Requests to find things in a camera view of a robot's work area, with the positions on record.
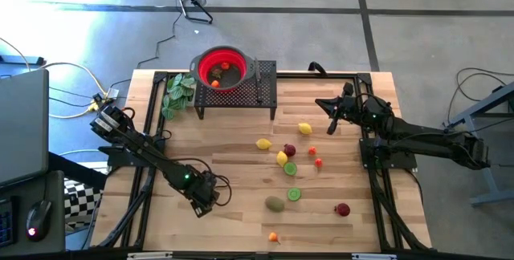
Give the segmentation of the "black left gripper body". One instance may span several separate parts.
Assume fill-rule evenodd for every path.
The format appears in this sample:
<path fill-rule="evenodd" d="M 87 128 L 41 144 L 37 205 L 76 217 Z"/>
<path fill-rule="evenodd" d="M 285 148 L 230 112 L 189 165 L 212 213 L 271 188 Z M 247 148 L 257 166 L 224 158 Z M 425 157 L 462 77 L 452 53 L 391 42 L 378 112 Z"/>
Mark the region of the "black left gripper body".
<path fill-rule="evenodd" d="M 206 197 L 209 195 L 218 195 L 219 197 L 219 193 L 215 190 L 216 184 L 217 177 L 212 172 L 194 173 L 188 188 L 192 206 L 203 208 L 203 200 Z"/>

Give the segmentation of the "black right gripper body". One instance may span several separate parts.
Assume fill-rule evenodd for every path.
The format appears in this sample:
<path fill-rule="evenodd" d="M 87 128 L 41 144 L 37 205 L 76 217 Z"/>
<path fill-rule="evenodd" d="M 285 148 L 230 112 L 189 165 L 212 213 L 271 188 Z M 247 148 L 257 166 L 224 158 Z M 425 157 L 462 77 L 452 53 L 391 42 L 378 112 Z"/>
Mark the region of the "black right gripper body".
<path fill-rule="evenodd" d="M 345 95 L 340 99 L 339 118 L 348 122 L 361 122 L 364 119 L 358 97 Z"/>

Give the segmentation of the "whole brown kiwi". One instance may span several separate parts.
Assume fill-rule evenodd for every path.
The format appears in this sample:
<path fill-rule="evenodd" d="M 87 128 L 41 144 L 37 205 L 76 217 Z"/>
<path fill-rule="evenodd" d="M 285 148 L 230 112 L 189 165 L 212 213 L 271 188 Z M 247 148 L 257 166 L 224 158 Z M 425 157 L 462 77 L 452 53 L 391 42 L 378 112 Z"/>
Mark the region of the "whole brown kiwi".
<path fill-rule="evenodd" d="M 279 197 L 269 196 L 265 199 L 265 206 L 274 213 L 280 213 L 285 209 L 285 202 Z"/>

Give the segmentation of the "white strip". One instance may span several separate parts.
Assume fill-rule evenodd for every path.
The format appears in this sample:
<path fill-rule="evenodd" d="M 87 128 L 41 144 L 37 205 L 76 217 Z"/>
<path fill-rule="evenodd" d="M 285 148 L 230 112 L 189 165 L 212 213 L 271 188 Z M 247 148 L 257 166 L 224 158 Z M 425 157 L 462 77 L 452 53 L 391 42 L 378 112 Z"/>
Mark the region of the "white strip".
<path fill-rule="evenodd" d="M 170 260 L 173 258 L 172 252 L 139 252 L 130 253 L 126 260 Z"/>
<path fill-rule="evenodd" d="M 398 260 L 395 254 L 368 254 L 355 253 L 352 254 L 352 260 Z"/>

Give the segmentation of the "black perforated metal shelf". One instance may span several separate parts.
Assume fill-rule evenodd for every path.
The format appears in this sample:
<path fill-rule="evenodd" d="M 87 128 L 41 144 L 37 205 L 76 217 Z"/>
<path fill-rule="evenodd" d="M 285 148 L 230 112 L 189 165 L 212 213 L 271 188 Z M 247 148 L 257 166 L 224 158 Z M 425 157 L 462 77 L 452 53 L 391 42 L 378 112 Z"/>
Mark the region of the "black perforated metal shelf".
<path fill-rule="evenodd" d="M 204 118 L 205 108 L 267 108 L 270 120 L 275 119 L 277 109 L 276 61 L 259 61 L 262 88 L 262 104 L 256 101 L 255 75 L 245 80 L 232 91 L 214 91 L 201 83 L 197 84 L 194 108 L 198 118 Z"/>

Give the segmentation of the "green potted plant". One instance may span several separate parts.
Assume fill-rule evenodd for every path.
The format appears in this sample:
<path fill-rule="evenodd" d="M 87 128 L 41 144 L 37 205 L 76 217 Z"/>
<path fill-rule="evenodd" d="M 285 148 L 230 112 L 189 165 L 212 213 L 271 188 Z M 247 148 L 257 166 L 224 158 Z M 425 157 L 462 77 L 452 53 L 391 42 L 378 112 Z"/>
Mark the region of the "green potted plant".
<path fill-rule="evenodd" d="M 190 74 L 179 73 L 169 79 L 161 104 L 163 117 L 166 120 L 172 120 L 177 112 L 185 110 L 193 100 L 195 89 L 196 79 Z"/>

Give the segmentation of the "black white checkered mat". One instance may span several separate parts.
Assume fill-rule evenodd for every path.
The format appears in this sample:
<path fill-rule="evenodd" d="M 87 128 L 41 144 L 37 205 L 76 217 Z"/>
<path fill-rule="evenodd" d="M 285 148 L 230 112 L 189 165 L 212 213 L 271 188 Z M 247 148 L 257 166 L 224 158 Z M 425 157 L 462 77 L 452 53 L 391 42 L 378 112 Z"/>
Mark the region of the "black white checkered mat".
<path fill-rule="evenodd" d="M 64 181 L 64 221 L 67 234 L 87 227 L 103 190 L 66 179 Z"/>

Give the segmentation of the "red collapsible colander bowl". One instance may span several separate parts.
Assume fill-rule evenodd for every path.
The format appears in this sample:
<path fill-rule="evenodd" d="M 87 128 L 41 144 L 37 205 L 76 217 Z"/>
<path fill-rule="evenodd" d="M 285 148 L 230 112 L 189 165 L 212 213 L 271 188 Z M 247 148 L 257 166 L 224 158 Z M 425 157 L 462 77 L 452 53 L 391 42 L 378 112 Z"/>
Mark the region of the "red collapsible colander bowl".
<path fill-rule="evenodd" d="M 219 81 L 220 87 L 212 87 L 209 81 L 212 70 L 216 67 L 221 68 L 221 63 L 225 62 L 230 64 L 230 68 L 226 71 L 222 70 L 220 79 L 214 78 Z M 254 59 L 236 47 L 212 47 L 192 59 L 190 74 L 198 83 L 214 91 L 232 91 L 255 75 L 255 63 Z"/>

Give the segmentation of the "dark desk surface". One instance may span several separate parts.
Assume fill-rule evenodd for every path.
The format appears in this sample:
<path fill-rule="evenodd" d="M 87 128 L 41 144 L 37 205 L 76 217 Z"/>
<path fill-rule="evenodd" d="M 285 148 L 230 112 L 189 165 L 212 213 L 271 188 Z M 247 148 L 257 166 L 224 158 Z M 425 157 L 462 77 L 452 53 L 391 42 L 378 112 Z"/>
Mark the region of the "dark desk surface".
<path fill-rule="evenodd" d="M 0 258 L 43 259 L 65 251 L 65 221 L 63 198 L 63 173 L 53 171 L 26 181 L 0 187 L 0 198 L 13 197 L 16 212 L 16 242 L 0 248 Z M 38 201 L 51 202 L 49 230 L 38 242 L 27 239 L 25 228 L 27 214 Z"/>

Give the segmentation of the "black computer mouse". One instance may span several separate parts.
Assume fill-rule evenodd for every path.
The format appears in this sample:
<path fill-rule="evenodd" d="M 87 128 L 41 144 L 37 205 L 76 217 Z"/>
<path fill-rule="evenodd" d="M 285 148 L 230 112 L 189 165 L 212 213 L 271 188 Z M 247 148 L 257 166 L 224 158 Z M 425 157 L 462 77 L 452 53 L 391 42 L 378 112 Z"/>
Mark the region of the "black computer mouse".
<path fill-rule="evenodd" d="M 43 240 L 49 230 L 51 202 L 41 200 L 35 202 L 27 214 L 25 233 L 27 239 L 33 242 Z"/>

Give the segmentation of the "black backlit keyboard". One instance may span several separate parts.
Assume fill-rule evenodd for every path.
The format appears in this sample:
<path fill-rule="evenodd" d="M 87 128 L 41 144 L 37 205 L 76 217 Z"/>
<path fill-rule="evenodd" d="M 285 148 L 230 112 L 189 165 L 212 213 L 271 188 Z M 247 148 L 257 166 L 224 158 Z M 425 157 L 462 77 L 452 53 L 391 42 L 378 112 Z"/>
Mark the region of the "black backlit keyboard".
<path fill-rule="evenodd" d="M 16 212 L 13 197 L 0 198 L 0 248 L 16 242 Z"/>

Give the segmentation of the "grey laptop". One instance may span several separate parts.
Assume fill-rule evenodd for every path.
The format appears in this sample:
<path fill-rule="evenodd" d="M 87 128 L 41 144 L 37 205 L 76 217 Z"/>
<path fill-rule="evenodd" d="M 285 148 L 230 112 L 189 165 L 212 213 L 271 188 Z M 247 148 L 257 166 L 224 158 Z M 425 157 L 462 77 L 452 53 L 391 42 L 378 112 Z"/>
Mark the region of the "grey laptop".
<path fill-rule="evenodd" d="M 48 71 L 0 79 L 0 186 L 47 171 L 48 133 Z"/>

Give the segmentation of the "black desk foot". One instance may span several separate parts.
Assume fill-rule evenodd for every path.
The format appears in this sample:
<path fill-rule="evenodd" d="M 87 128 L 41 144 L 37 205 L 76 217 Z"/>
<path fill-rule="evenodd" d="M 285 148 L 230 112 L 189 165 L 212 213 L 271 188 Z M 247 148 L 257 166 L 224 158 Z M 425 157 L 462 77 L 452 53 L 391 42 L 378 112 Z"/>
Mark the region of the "black desk foot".
<path fill-rule="evenodd" d="M 29 66 L 42 66 L 45 63 L 45 59 L 38 56 L 27 56 L 23 58 L 21 55 L 0 55 L 0 63 L 22 65 L 27 63 Z"/>

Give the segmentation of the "black aluminium table frame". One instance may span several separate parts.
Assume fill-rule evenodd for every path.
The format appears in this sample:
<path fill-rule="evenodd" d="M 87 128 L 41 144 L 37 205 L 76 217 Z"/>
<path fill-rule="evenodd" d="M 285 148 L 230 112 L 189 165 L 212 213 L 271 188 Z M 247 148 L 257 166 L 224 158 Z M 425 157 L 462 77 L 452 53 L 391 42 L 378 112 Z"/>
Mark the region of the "black aluminium table frame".
<path fill-rule="evenodd" d="M 220 206 L 198 218 L 156 173 L 149 198 L 118 241 L 119 247 L 166 250 L 173 255 L 257 253 L 274 258 L 324 258 L 407 247 L 370 188 L 359 150 L 364 133 L 356 125 L 341 123 L 328 135 L 328 117 L 315 104 L 317 98 L 341 94 L 345 83 L 353 84 L 356 92 L 395 101 L 391 74 L 333 72 L 321 77 L 282 71 L 274 120 L 265 108 L 208 108 L 202 120 L 189 109 L 166 122 L 159 107 L 171 75 L 170 71 L 134 72 L 127 104 L 136 112 L 137 128 L 164 132 L 167 156 L 185 157 L 197 168 L 210 166 L 229 178 L 230 188 L 222 191 Z M 312 134 L 300 133 L 299 123 L 310 124 Z M 272 146 L 258 149 L 255 142 L 261 138 Z M 295 176 L 288 176 L 276 163 L 285 144 L 296 147 L 296 154 L 288 157 L 297 166 Z M 308 154 L 311 146 L 316 148 L 314 156 Z M 323 161 L 321 168 L 314 165 L 316 158 Z M 289 201 L 290 188 L 299 188 L 301 199 Z M 265 206 L 269 196 L 284 200 L 283 212 Z M 349 216 L 334 211 L 340 203 L 349 205 Z M 268 241 L 271 232 L 278 234 L 280 244 Z"/>

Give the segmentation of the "dark-handled knife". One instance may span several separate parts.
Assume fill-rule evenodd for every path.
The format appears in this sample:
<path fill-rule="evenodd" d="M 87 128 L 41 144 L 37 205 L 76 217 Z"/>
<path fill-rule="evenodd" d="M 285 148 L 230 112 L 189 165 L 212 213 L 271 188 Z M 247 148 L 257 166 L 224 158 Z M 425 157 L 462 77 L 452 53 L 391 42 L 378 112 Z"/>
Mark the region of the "dark-handled knife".
<path fill-rule="evenodd" d="M 256 86 L 256 101 L 259 104 L 262 104 L 262 88 L 261 88 L 261 74 L 260 74 L 260 64 L 258 59 L 255 57 L 255 86 Z"/>

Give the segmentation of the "grey desk frame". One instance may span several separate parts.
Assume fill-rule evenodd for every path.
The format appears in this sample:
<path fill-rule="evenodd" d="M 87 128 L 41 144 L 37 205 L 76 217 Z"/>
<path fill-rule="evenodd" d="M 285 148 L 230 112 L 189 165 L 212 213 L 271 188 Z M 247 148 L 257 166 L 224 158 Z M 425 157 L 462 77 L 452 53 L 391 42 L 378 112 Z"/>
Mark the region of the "grey desk frame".
<path fill-rule="evenodd" d="M 443 122 L 445 128 L 454 128 L 463 125 L 474 136 L 478 136 L 478 132 L 494 128 L 501 124 L 514 123 L 514 112 L 491 112 L 493 108 L 514 100 L 514 81 L 503 87 L 498 87 L 484 99 L 479 100 L 476 104 L 467 108 L 456 116 L 449 118 Z M 475 121 L 483 119 L 497 119 L 495 123 L 477 128 Z M 479 206 L 483 204 L 491 204 L 500 201 L 514 200 L 514 189 L 501 190 L 498 188 L 495 178 L 490 168 L 483 169 L 483 177 L 488 186 L 488 192 L 470 198 L 471 206 Z"/>

